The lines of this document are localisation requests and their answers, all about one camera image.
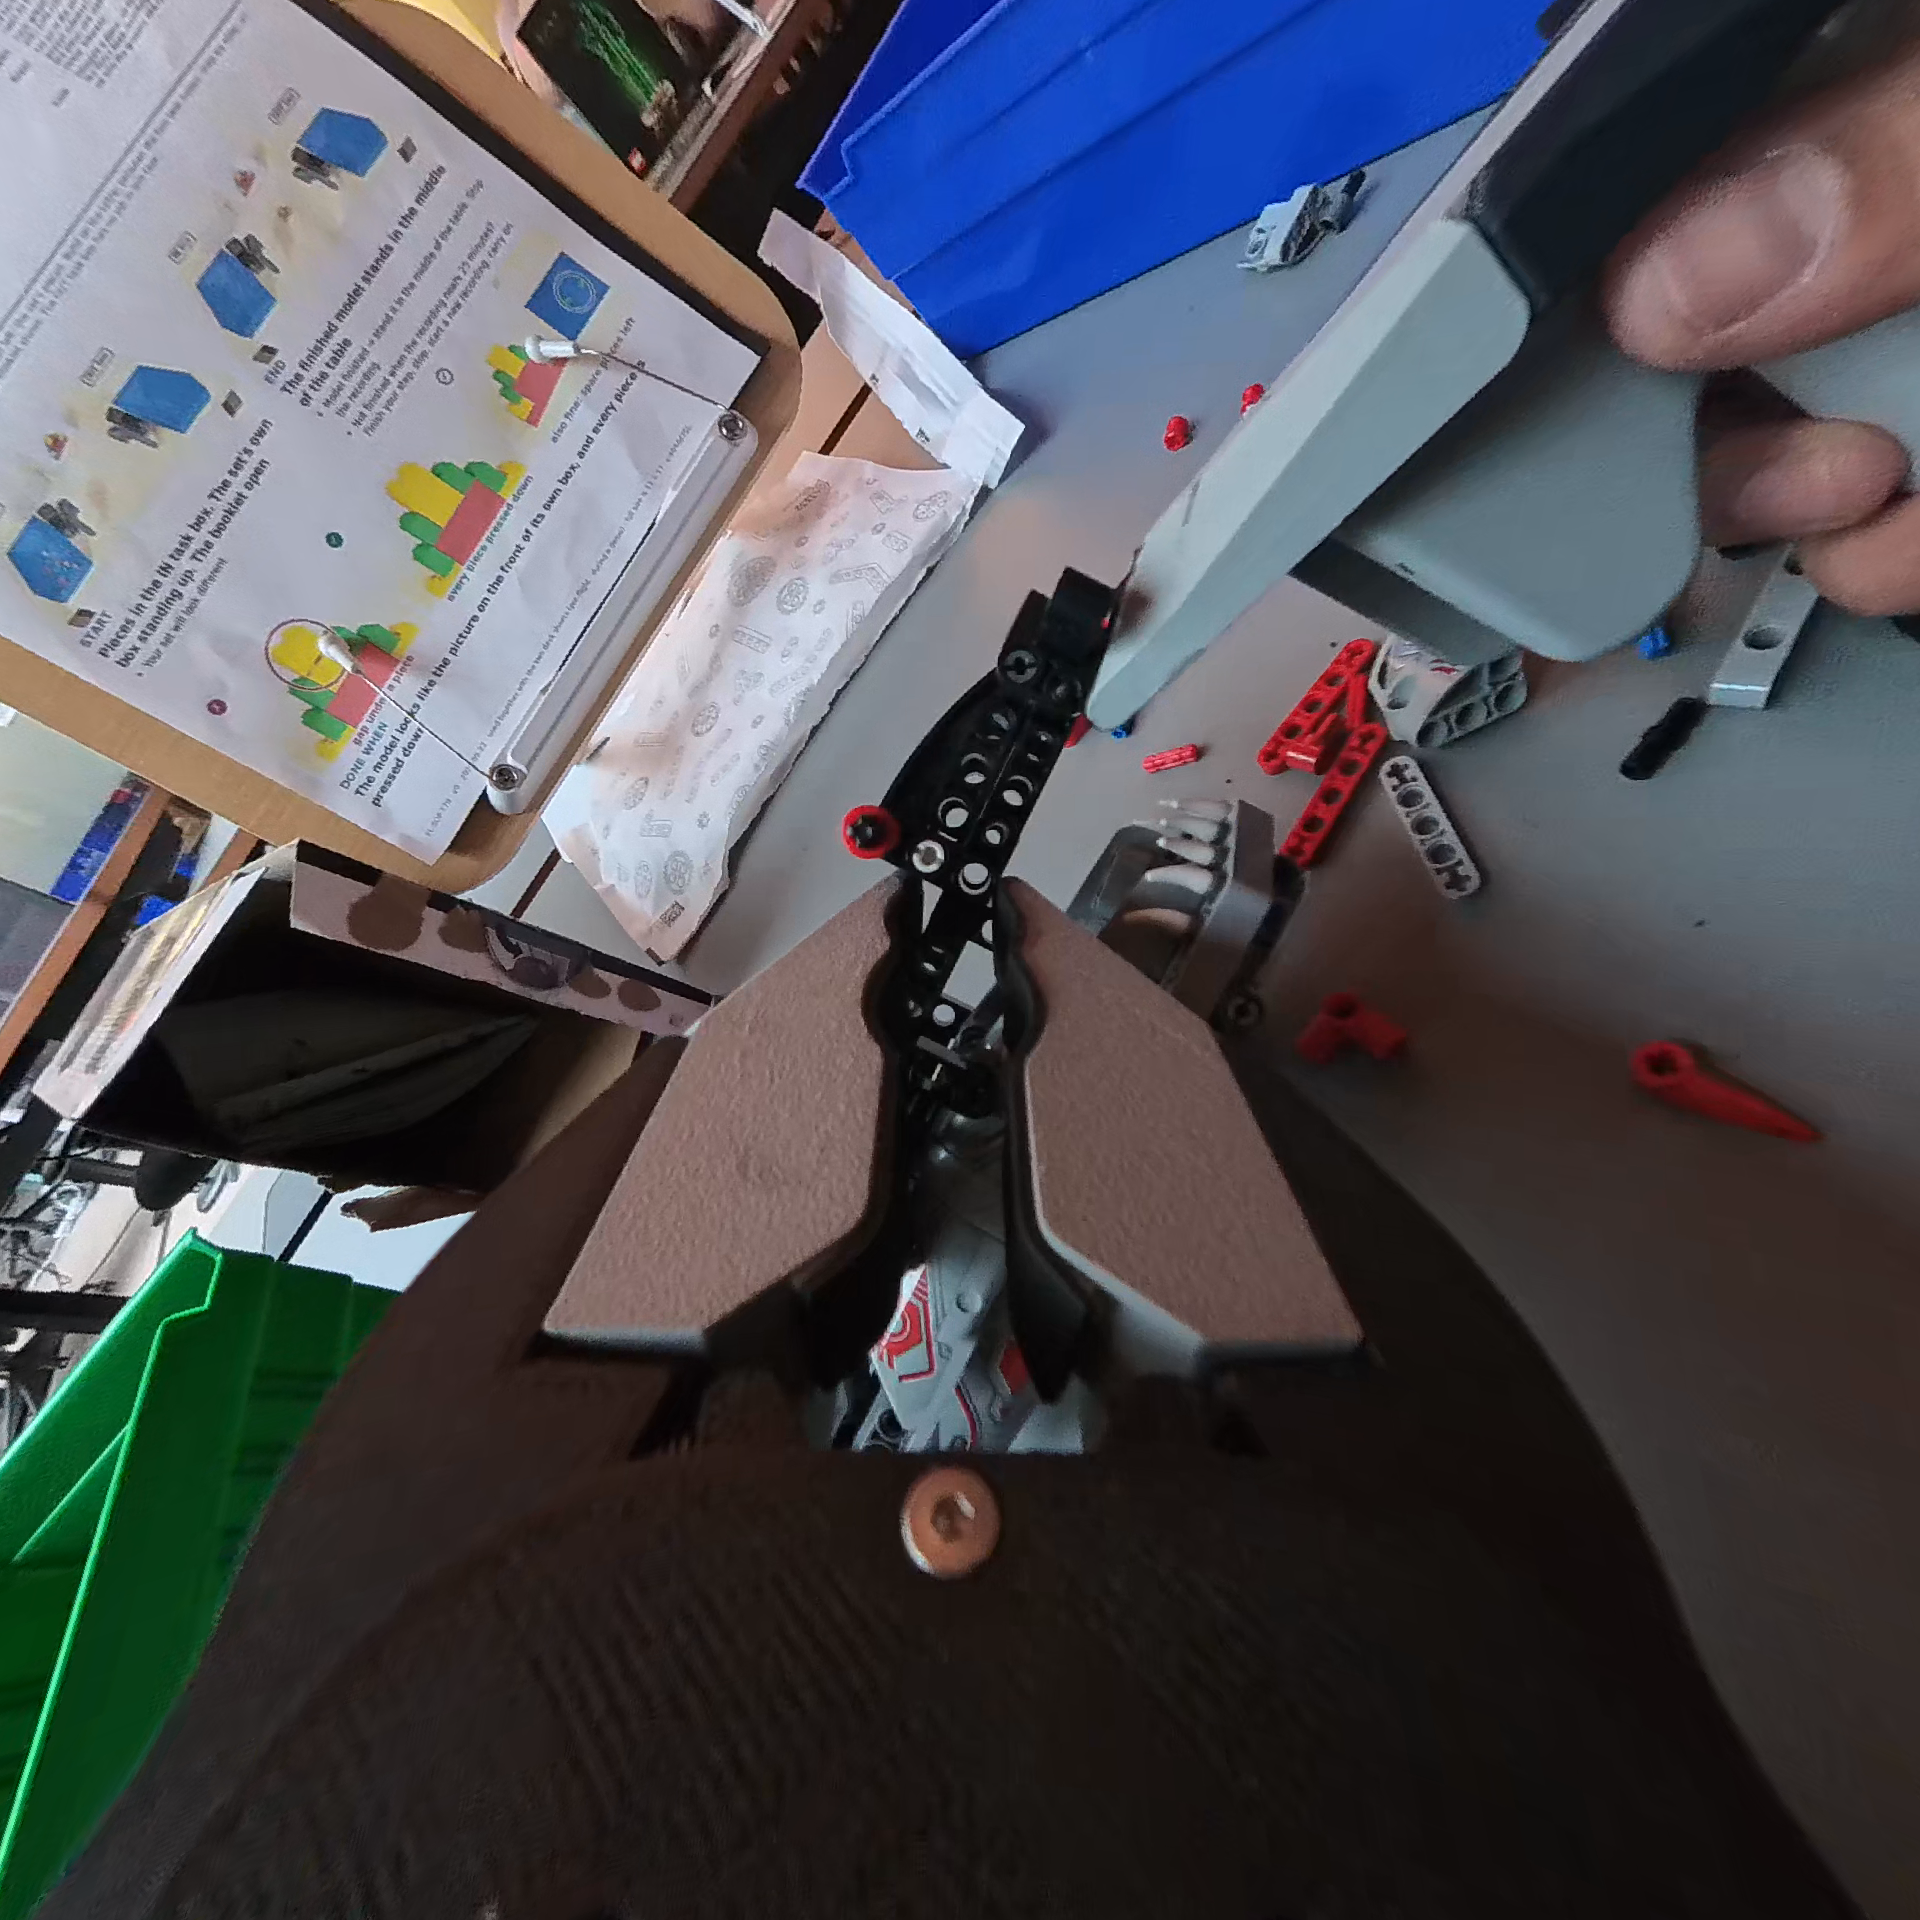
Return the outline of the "light grey lego beam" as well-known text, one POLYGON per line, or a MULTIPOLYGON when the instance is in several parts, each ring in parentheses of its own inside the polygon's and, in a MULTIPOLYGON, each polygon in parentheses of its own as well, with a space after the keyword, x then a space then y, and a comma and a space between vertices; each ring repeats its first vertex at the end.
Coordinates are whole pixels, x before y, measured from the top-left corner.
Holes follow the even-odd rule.
POLYGON ((1768 572, 1734 599, 1731 641, 1707 683, 1707 707, 1763 711, 1819 607, 1819 591, 1793 545, 1769 558, 1768 572))
POLYGON ((1393 755, 1380 758, 1377 778, 1438 894, 1449 900, 1476 895, 1481 869, 1421 763, 1408 755, 1393 755))

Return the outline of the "red lego claw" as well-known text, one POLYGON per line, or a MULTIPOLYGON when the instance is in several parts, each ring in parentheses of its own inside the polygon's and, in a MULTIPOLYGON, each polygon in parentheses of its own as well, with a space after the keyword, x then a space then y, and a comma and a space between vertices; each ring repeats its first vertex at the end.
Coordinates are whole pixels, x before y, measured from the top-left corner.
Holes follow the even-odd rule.
POLYGON ((1824 1133, 1789 1113, 1768 1095, 1725 1077, 1699 1051, 1683 1043, 1656 1041, 1635 1047, 1628 1060, 1635 1086, 1677 1113, 1753 1135, 1782 1139, 1800 1145, 1819 1143, 1824 1133))

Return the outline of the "red lego beam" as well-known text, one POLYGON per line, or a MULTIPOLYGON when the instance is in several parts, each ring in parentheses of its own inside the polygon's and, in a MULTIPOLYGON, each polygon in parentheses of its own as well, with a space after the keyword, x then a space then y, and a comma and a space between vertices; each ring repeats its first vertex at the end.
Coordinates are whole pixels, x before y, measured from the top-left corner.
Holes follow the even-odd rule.
POLYGON ((1328 771, 1280 843, 1280 858, 1292 869, 1308 874, 1328 850, 1333 831, 1352 810, 1365 778, 1373 773, 1387 739, 1387 727, 1379 723, 1361 725, 1340 739, 1328 771))
POLYGON ((1321 778, 1333 767, 1352 733, 1366 721, 1377 641, 1352 641, 1328 661, 1257 755, 1259 773, 1321 778))

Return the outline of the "printed grey lego panel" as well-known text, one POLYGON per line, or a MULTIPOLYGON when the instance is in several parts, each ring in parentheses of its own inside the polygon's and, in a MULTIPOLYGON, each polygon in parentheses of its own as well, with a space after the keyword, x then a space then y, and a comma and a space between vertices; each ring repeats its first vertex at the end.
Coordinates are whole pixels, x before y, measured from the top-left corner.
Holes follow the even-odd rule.
POLYGON ((1457 665, 1414 641, 1393 638, 1377 654, 1366 683, 1387 733, 1419 753, 1488 729, 1530 698, 1520 647, 1488 662, 1457 665))

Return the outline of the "black grey lego model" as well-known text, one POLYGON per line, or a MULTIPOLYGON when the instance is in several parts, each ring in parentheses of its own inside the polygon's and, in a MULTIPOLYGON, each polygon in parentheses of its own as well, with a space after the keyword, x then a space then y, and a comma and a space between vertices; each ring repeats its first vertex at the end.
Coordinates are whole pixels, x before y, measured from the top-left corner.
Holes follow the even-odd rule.
MULTIPOLYGON (((832 1391, 832 1450, 1080 1452, 1094 1427, 1077 1362, 1105 1310, 1045 1245, 1017 1181, 1006 1043, 1027 1003, 1006 1003, 998 980, 962 1003, 953 979, 971 947, 992 953, 992 889, 1084 721, 1116 596, 1075 570, 1032 591, 995 671, 844 822, 851 852, 920 877, 924 908, 904 986, 882 996, 884 1036, 914 1044, 896 1133, 904 1213, 878 1245, 904 1275, 888 1331, 832 1391)), ((1304 886, 1259 807, 1173 801, 1116 829, 1065 915, 1237 1036, 1261 1019, 1257 979, 1304 886)))

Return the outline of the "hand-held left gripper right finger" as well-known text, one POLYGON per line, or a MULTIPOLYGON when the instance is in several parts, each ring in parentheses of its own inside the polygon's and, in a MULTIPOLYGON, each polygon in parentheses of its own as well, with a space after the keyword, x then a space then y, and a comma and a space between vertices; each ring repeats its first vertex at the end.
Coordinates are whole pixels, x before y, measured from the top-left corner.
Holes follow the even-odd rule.
POLYGON ((1361 1318, 1212 1026, 997 891, 1006 1298, 1043 1395, 1345 1362, 1361 1318))

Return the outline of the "printed paper bag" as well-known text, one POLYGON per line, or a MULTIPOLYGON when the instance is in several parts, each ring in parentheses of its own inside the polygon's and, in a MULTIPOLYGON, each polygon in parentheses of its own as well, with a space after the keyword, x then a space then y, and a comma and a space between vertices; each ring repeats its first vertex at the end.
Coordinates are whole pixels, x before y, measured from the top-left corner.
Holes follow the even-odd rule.
POLYGON ((804 452, 757 487, 545 811, 637 949, 674 963, 754 825, 981 492, 804 452))

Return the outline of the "plain white paper bag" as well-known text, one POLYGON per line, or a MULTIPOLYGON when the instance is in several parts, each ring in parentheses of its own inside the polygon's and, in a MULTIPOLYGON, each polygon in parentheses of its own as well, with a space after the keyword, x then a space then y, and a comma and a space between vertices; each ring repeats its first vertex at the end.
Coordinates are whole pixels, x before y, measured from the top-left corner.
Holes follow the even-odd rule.
POLYGON ((832 345, 936 463, 995 489, 1017 455, 1025 422, 853 247, 770 212, 758 263, 816 302, 832 345))

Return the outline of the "blue plastic bin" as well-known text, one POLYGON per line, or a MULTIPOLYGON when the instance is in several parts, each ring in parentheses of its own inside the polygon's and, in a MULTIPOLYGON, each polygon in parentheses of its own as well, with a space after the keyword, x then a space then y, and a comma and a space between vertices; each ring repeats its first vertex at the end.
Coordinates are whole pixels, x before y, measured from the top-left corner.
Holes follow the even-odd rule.
POLYGON ((1539 2, 908 2, 801 177, 971 357, 1498 103, 1539 2))

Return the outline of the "dark printed booklet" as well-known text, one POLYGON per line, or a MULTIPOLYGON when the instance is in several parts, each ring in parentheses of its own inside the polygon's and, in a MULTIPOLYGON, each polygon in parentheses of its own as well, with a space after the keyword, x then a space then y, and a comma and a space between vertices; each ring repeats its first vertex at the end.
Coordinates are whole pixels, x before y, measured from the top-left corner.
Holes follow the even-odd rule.
POLYGON ((688 211, 787 89, 816 5, 501 2, 509 70, 688 211))

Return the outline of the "black lego set box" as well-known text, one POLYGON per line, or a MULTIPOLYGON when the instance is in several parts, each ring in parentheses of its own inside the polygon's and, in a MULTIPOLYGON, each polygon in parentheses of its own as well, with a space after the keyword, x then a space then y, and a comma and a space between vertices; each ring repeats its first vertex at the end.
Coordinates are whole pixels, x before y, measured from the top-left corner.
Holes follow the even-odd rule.
POLYGON ((491 1193, 709 1006, 673 975, 288 846, 130 935, 32 1095, 128 1145, 491 1193))

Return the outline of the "red lego connector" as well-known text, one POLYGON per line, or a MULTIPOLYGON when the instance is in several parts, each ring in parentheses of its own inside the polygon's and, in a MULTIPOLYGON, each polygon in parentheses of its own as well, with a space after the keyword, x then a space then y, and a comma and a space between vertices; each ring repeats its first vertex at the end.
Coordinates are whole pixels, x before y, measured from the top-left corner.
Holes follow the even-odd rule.
POLYGON ((1408 1031, 1353 993, 1324 996, 1294 1041, 1309 1066, 1330 1066, 1353 1051, 1377 1062, 1393 1062, 1408 1050, 1408 1031))

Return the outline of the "clear clip bar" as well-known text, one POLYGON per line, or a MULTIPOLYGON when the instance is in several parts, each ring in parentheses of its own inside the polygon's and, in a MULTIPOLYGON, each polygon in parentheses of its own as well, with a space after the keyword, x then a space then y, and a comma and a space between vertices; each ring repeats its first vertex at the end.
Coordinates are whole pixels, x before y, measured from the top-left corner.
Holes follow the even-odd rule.
POLYGON ((725 507, 758 455, 757 425, 737 407, 720 412, 686 468, 658 497, 634 554, 605 588, 590 588, 586 619, 542 662, 542 678, 515 714, 488 766, 488 802, 520 817, 537 789, 565 771, 569 742, 592 721, 621 675, 621 659, 667 607, 674 580, 725 524, 725 507))

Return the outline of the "person's right hand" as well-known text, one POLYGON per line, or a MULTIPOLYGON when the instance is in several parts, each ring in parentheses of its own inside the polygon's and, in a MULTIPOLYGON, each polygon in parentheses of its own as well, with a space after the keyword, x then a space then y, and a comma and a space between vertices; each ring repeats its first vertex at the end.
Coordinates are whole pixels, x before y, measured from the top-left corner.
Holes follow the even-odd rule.
POLYGON ((1701 535, 1793 545, 1817 591, 1914 619, 1910 458, 1872 422, 1800 414, 1760 367, 1915 308, 1915 5, 1851 60, 1749 118, 1620 243, 1600 282, 1617 345, 1705 379, 1701 535))

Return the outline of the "green plastic bin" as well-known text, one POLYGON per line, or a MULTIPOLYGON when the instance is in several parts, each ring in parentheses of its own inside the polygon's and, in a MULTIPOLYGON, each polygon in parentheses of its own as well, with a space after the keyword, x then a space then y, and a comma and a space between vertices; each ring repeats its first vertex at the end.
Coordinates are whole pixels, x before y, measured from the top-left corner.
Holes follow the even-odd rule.
POLYGON ((285 1461, 396 1301, 187 1235, 4 1453, 6 1910, 125 1787, 285 1461))

